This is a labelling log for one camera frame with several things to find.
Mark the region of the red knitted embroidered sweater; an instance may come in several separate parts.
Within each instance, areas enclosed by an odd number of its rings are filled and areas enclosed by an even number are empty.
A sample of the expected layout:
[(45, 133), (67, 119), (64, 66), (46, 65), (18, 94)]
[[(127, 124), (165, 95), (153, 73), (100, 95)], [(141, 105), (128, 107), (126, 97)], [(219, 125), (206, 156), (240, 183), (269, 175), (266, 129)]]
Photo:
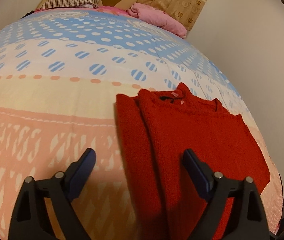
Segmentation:
[(142, 239), (269, 239), (269, 169), (241, 115), (180, 83), (118, 94), (116, 116)]

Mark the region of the polka dot bed sheet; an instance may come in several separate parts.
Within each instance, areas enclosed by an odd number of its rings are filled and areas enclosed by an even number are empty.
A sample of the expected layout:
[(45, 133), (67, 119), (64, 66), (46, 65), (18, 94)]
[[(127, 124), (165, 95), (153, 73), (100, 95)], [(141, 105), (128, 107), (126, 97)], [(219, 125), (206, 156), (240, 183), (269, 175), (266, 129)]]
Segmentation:
[(93, 239), (138, 239), (114, 120), (116, 95), (142, 89), (217, 98), (241, 114), (271, 180), (262, 193), (271, 232), (282, 215), (282, 186), (263, 137), (239, 93), (186, 40), (113, 10), (36, 12), (0, 31), (0, 238), (24, 179), (65, 170), (87, 148), (96, 166), (73, 202)]

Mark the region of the pink folded blanket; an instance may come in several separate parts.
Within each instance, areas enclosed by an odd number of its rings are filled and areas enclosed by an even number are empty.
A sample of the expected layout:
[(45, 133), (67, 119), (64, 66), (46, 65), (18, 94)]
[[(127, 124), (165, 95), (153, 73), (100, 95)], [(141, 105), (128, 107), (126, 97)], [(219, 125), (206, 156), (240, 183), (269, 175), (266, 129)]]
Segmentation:
[(155, 25), (181, 38), (186, 38), (186, 28), (167, 13), (149, 5), (135, 2), (127, 9), (127, 13), (148, 24)]

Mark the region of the striped grey pillow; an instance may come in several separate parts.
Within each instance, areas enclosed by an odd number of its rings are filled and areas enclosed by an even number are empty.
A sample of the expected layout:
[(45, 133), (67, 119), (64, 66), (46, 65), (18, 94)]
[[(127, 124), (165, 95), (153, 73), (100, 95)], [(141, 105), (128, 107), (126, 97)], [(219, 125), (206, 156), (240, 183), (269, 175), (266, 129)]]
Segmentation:
[(47, 0), (39, 10), (54, 9), (54, 8), (98, 8), (99, 0)]

